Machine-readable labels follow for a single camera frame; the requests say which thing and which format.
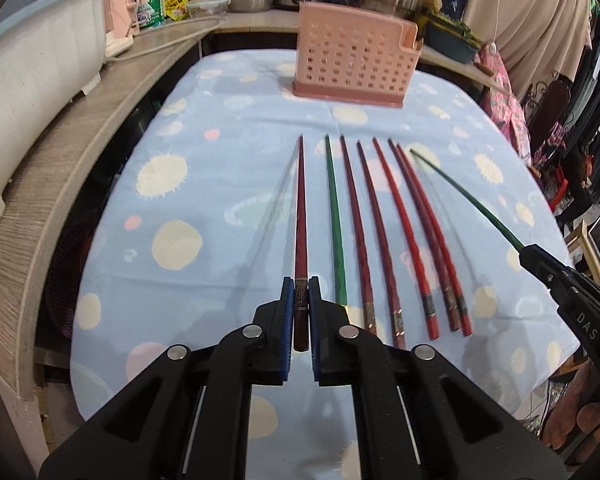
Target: hand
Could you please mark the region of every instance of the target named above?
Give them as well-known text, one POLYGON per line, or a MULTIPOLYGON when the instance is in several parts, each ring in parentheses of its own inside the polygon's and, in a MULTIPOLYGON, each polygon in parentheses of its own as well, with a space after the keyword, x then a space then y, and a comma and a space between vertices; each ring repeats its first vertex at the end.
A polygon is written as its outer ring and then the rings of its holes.
MULTIPOLYGON (((542 434, 542 442, 546 446, 560 449, 576 424, 583 433, 589 434, 600 423, 600 403, 587 404, 578 410, 580 396, 590 384, 592 366, 590 360, 584 363, 567 386, 565 394, 556 402, 542 434)), ((580 448, 576 456, 578 462, 584 462, 599 442, 600 429, 580 448)))

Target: metal screw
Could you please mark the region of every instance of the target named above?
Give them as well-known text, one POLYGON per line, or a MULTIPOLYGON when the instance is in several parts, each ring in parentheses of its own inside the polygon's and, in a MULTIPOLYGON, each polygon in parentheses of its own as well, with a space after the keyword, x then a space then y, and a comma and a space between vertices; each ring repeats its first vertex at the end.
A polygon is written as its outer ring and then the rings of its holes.
POLYGON ((167 357, 174 361, 183 359, 187 355, 187 349, 182 345, 174 345, 167 350, 167 357))
POLYGON ((436 356, 436 351, 429 345, 419 345, 413 351, 418 359, 423 361, 431 361, 436 356))
POLYGON ((344 339, 355 339, 358 337, 358 334, 360 333, 360 330, 358 330, 355 326, 353 325, 343 325, 340 327, 340 329, 338 330, 338 333, 344 338, 344 339))
POLYGON ((249 339, 255 339, 262 335, 262 329, 258 325, 247 325, 242 329, 242 335, 249 339))

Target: pink basket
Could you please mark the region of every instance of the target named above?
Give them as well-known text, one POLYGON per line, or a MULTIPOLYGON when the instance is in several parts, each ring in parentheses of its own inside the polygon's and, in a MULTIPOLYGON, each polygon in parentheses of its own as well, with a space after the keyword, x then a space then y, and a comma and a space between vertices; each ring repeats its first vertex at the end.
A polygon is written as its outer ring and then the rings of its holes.
POLYGON ((370 10, 300 6, 297 96, 402 107, 420 50, 418 26, 370 10))

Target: white bathtub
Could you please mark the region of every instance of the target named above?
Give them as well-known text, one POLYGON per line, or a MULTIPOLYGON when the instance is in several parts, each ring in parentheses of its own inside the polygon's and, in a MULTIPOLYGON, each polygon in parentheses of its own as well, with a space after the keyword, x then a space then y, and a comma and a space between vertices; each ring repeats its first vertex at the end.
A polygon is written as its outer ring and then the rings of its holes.
POLYGON ((2 191, 40 133, 99 81, 105 36, 103 0, 39 0, 0 23, 0 215, 2 191))

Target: red chopstick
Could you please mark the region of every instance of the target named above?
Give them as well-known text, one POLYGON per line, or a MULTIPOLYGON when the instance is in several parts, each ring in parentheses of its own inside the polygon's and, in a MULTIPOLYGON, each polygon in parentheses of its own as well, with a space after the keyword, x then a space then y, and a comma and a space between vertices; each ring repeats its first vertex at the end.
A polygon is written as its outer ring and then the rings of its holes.
POLYGON ((362 294, 362 316, 365 329, 376 334, 376 310, 374 308, 374 293, 371 288, 371 273, 369 272, 369 260, 366 255, 365 232, 362 228, 362 217, 360 216, 360 204, 356 194, 356 183, 353 180, 353 171, 347 141, 340 136, 344 168, 347 173, 347 188, 349 189, 349 202, 351 203, 351 216, 353 218, 353 231, 356 237, 356 252, 358 254, 358 273, 360 275, 360 292, 362 294))
POLYGON ((460 311, 460 323, 462 326, 462 335, 469 336, 473 333, 473 329, 471 327, 471 318, 469 318, 469 311, 466 307, 466 301, 464 300, 464 294, 462 293, 462 287, 460 286, 460 281, 458 280, 458 274, 456 273, 456 266, 451 259, 451 254, 449 253, 449 248, 446 245, 445 235, 442 233, 442 229, 440 228, 440 224, 438 219, 436 218, 435 213, 433 212, 433 208, 427 198, 427 194, 418 179, 416 172, 414 171, 407 155, 404 153, 404 150, 401 148, 400 144, 396 146, 396 151, 400 159, 404 162, 405 167, 410 170, 410 174, 413 175, 413 183, 415 187, 418 189, 418 194, 422 198, 422 203, 427 211, 427 215, 431 220, 431 227, 438 239, 440 245, 440 251, 442 252, 442 256, 444 258, 444 263, 446 266, 446 270, 449 275, 449 279, 451 280, 451 286, 453 287, 454 294, 456 295, 456 303, 458 306, 458 310, 460 311))
POLYGON ((429 288, 429 283, 427 282, 427 277, 424 273, 424 265, 422 264, 420 250, 418 249, 416 238, 413 235, 413 228, 411 227, 411 222, 409 222, 407 210, 404 208, 404 204, 402 203, 402 199, 400 198, 400 192, 398 192, 398 187, 395 185, 394 176, 391 174, 389 164, 384 158, 382 148, 380 148, 380 144, 378 143, 378 140, 375 137, 374 146, 376 147, 376 152, 378 152, 378 158, 380 159, 382 169, 384 170, 387 182, 389 183, 389 189, 391 189, 391 194, 394 197, 395 206, 398 209, 398 216, 400 217, 400 222, 402 223, 404 235, 407 238, 409 252, 411 253, 411 261, 413 262, 413 270, 416 275, 416 282, 418 283, 418 288, 420 289, 420 296, 422 297, 422 306, 426 318, 429 338, 431 340, 437 339, 440 337, 440 328, 438 327, 436 308, 433 305, 431 289, 429 288))
POLYGON ((380 259, 382 261, 382 270, 384 271, 384 282, 386 283, 386 296, 389 303, 389 309, 392 314, 392 329, 393 340, 396 348, 406 349, 404 343, 404 325, 402 323, 402 308, 400 307, 400 298, 398 297, 398 287, 395 284, 394 266, 391 262, 391 254, 389 253, 389 242, 386 238, 386 230, 382 223, 382 213, 378 204, 378 197, 374 189, 369 166, 366 163, 365 152, 362 149, 362 144, 358 142, 358 154, 362 163, 362 170, 365 173, 366 189, 369 193, 371 201, 371 211, 376 224, 376 234, 378 235, 378 246, 380 247, 380 259))
POLYGON ((430 218, 429 211, 424 204, 426 197, 423 197, 422 195, 422 188, 419 187, 420 183, 417 181, 418 177, 409 164, 409 161, 403 160, 391 139, 389 139, 389 147, 391 148, 392 152, 394 152, 394 156, 398 162, 402 176, 409 187, 409 191, 413 197, 413 202, 416 205, 420 222, 424 227, 424 232, 427 236, 427 242, 429 243, 429 249, 431 249, 433 264, 436 267, 436 272, 438 273, 438 278, 440 279, 440 287, 442 288, 443 297, 445 298, 446 315, 449 319, 449 327, 451 328, 452 332, 455 332, 456 330, 460 330, 460 314, 458 314, 458 305, 456 304, 454 289, 451 284, 451 279, 449 278, 445 259, 442 255, 442 249, 440 248, 440 238, 436 236, 436 232, 432 225, 432 219, 430 218))
POLYGON ((298 139, 298 207, 296 208, 296 272, 294 303, 294 349, 309 349, 309 310, 307 297, 306 203, 304 198, 304 140, 298 139))

